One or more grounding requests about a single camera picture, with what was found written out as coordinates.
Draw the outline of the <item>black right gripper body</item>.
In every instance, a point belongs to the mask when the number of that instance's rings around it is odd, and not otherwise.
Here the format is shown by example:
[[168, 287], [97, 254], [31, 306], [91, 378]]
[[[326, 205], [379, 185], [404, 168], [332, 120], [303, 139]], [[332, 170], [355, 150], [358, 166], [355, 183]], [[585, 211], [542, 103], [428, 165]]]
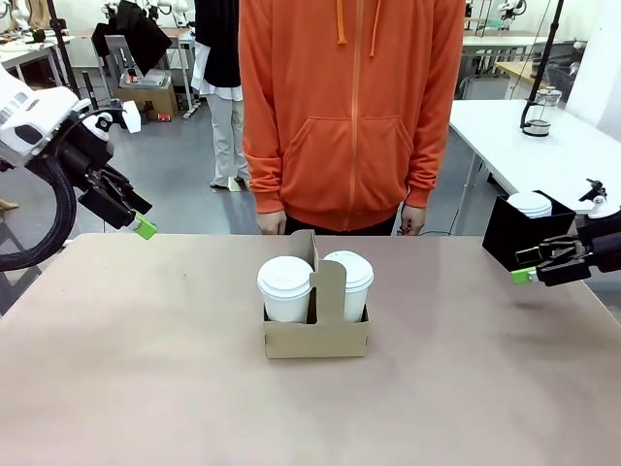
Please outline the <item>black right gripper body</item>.
[[592, 219], [581, 216], [576, 221], [577, 234], [590, 253], [591, 266], [601, 272], [620, 270], [620, 216]]

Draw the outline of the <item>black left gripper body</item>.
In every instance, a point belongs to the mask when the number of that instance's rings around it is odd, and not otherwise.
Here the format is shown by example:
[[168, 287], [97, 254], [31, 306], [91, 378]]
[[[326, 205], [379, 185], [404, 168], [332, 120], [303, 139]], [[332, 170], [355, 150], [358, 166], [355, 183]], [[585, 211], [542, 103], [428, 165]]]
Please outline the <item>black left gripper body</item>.
[[124, 199], [126, 178], [110, 164], [114, 146], [88, 128], [62, 128], [57, 134], [57, 159], [80, 199]]

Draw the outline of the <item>person's left hand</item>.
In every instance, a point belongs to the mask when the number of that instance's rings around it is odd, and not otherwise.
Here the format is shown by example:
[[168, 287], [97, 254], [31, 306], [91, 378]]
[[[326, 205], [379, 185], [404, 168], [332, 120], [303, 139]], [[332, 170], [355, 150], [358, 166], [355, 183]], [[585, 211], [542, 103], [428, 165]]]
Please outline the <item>person's left hand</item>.
[[400, 236], [418, 236], [426, 222], [426, 210], [404, 204], [401, 209]]

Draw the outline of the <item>person's right hand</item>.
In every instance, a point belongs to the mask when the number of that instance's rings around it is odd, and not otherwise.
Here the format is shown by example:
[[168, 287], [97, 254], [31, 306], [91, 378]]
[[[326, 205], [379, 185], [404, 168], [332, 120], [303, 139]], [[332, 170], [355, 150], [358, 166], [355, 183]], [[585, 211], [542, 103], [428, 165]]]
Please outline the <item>person's right hand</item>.
[[257, 215], [257, 223], [263, 235], [283, 235], [286, 229], [286, 221], [287, 217], [284, 210]]

